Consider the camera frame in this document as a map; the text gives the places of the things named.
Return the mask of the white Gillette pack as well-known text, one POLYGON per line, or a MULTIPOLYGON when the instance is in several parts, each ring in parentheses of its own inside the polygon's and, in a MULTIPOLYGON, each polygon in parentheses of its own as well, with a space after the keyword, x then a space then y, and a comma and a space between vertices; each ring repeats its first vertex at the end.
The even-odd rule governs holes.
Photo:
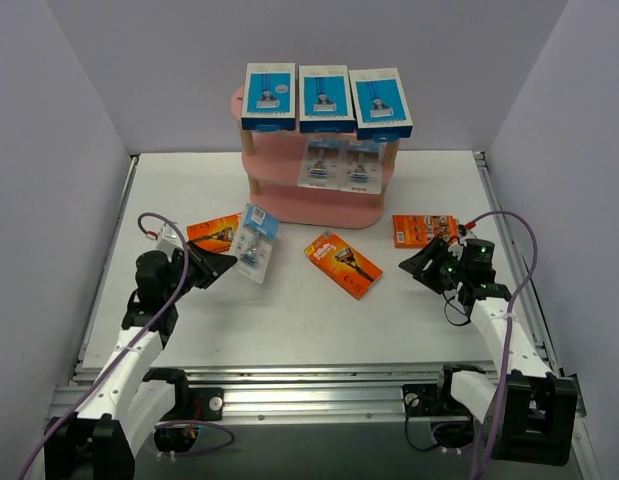
POLYGON ((338 190, 345 144, 338 139, 310 138, 300 162, 297 186, 338 190))
POLYGON ((237 258, 237 271, 257 284, 264 282, 280 222, 255 204, 247 204, 240 217, 229 254, 237 258))

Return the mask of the clear blister razor pack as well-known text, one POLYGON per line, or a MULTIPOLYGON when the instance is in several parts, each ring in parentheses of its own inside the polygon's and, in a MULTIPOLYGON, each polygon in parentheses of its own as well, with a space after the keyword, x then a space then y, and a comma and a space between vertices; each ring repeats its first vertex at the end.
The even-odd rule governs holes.
POLYGON ((339 171, 339 190, 378 195, 382 190, 381 148, 373 141, 350 141, 339 171))

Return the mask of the blue Harry's razor box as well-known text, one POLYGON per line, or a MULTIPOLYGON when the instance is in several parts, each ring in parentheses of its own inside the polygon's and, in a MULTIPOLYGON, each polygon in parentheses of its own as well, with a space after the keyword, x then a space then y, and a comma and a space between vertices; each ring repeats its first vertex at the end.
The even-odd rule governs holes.
POLYGON ((413 120, 397 68, 350 70, 349 80, 358 140, 388 143, 411 136, 413 120))

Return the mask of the blue Harry's box front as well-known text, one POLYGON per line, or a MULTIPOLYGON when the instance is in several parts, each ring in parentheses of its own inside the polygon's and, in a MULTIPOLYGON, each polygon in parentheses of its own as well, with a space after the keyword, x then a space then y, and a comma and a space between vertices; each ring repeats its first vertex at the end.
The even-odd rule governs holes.
POLYGON ((309 133, 353 133, 356 127, 346 65, 301 65, 299 129, 309 133))

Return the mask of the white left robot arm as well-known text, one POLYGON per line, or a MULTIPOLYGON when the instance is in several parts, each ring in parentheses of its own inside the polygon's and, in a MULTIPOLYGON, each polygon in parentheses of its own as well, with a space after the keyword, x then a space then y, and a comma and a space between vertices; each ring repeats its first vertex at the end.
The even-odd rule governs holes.
POLYGON ((175 329, 176 303, 192 289, 210 287, 236 262, 192 242, 137 258, 136 288, 110 358, 76 406, 47 425, 45 478, 134 477, 138 452, 155 426, 183 417, 191 405, 185 372, 153 364, 175 329))

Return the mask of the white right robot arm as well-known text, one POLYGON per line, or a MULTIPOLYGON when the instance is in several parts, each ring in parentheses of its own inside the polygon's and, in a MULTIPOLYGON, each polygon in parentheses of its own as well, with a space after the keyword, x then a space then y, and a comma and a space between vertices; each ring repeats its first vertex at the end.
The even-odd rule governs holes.
POLYGON ((433 400, 444 412, 463 406, 472 414, 483 428, 488 459, 564 466, 578 393, 571 379, 557 376, 540 358, 517 320, 512 293, 496 280, 494 249, 487 240, 449 245, 435 237, 399 265, 437 294, 455 292, 498 374, 492 382, 477 367, 447 366, 433 400))

